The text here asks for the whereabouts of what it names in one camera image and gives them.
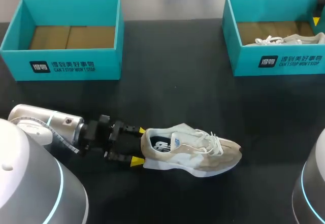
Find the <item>cable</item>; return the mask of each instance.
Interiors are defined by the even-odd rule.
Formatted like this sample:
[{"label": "cable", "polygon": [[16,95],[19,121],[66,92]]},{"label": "cable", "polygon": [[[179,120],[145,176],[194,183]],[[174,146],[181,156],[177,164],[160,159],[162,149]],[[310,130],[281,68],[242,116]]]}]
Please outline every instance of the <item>cable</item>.
[{"label": "cable", "polygon": [[47,128],[48,130],[50,130],[53,134],[54,137],[56,137],[62,144],[64,144],[67,148],[69,148],[73,153],[78,154],[79,153],[79,149],[77,149],[76,147],[72,146],[68,141],[66,141],[60,134],[58,134],[51,126],[49,126],[48,124],[46,124],[45,122],[34,118],[34,117],[27,117],[27,116],[21,116],[21,117],[17,117],[12,119],[10,122],[17,125],[21,120],[31,120],[31,121],[35,121],[37,123],[39,123],[41,126]]}]

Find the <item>open box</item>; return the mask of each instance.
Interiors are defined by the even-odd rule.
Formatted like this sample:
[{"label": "open box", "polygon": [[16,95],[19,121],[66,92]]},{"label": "open box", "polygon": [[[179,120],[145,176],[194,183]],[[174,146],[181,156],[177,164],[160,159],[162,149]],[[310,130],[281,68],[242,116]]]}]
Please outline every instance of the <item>open box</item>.
[{"label": "open box", "polygon": [[253,27],[268,27],[265,37],[254,37],[260,39],[272,30],[283,38],[295,32],[325,33],[325,12],[317,26],[312,20],[316,4],[317,0],[225,0],[222,29],[234,76],[325,73],[325,44],[245,46],[246,35],[254,37]]},{"label": "open box", "polygon": [[121,75],[120,0],[21,0],[0,51],[17,81]]}]

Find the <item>sneaker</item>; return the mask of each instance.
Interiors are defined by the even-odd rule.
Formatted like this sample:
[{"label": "sneaker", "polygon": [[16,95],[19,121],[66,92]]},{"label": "sneaker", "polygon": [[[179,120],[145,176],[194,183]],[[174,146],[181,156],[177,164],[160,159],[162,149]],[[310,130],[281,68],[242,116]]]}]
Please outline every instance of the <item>sneaker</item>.
[{"label": "sneaker", "polygon": [[255,39],[254,44],[249,44],[248,46],[256,45],[310,45],[310,44],[325,44],[325,34],[319,33],[313,37],[304,37],[300,35],[291,35],[286,38],[281,37],[271,37],[268,36],[266,40]]},{"label": "sneaker", "polygon": [[141,138],[144,168],[183,169],[195,177],[210,177],[233,168],[241,147],[233,141],[195,130],[186,124],[169,129],[147,129]]}]

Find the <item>shoe insole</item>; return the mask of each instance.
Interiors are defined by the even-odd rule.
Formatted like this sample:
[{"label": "shoe insole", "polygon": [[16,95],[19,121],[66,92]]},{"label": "shoe insole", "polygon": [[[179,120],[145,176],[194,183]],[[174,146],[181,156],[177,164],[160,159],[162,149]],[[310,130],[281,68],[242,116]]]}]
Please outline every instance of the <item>shoe insole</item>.
[{"label": "shoe insole", "polygon": [[171,139],[162,136],[153,136],[150,138],[152,147],[159,152],[171,151]]}]

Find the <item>black table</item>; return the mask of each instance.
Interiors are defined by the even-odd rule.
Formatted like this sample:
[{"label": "black table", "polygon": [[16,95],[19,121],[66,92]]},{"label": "black table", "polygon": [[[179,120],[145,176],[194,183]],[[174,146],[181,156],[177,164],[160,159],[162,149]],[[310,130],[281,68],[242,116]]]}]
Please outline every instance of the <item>black table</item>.
[{"label": "black table", "polygon": [[233,77],[220,19],[125,22],[120,81],[16,83],[0,62],[2,118],[24,103],[143,127],[186,122],[243,148],[238,166],[205,179],[74,157],[65,164],[87,190],[88,223],[295,223],[292,189],[325,127],[320,91],[323,75]]}]

